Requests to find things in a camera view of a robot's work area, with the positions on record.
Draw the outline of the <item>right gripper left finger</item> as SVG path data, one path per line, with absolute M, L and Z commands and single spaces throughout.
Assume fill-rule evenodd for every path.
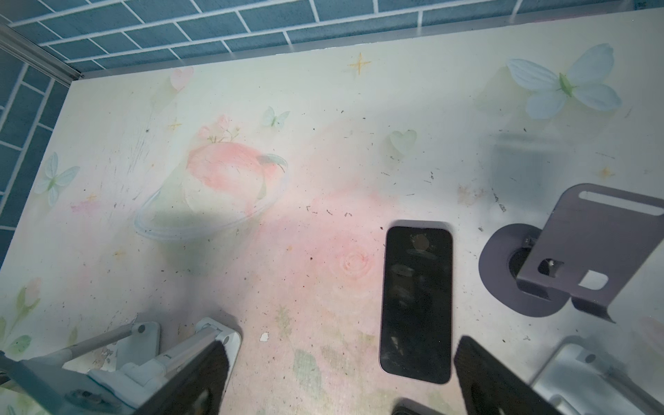
M 214 341 L 140 406 L 136 414 L 218 414 L 229 369 L 225 346 Z

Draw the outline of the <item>white phone stand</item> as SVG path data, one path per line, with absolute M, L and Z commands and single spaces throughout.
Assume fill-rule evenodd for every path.
M 214 341 L 225 346 L 230 363 L 224 397 L 242 336 L 211 318 L 166 351 L 159 323 L 132 322 L 44 356 L 2 354 L 1 388 L 32 399 L 44 414 L 136 414 Z

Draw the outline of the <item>grey round base phone stand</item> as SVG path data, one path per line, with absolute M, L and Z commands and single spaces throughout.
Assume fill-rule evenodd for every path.
M 582 183 L 562 194 L 544 228 L 495 231 L 478 271 L 489 293 L 523 316 L 572 303 L 610 321 L 610 304 L 662 242 L 661 198 Z

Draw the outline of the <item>purple case phone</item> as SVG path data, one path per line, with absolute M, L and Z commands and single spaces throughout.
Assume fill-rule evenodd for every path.
M 437 221 L 394 221 L 386 233 L 380 366 L 443 385 L 451 379 L 453 238 Z

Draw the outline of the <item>black phone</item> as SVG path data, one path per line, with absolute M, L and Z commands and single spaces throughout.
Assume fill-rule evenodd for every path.
M 391 412 L 392 415 L 444 415 L 428 406 L 415 402 L 411 399 L 400 399 Z

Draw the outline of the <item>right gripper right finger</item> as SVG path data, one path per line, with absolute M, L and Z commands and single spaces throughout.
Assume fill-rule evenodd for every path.
M 468 414 L 560 414 L 467 335 L 459 341 L 454 366 Z

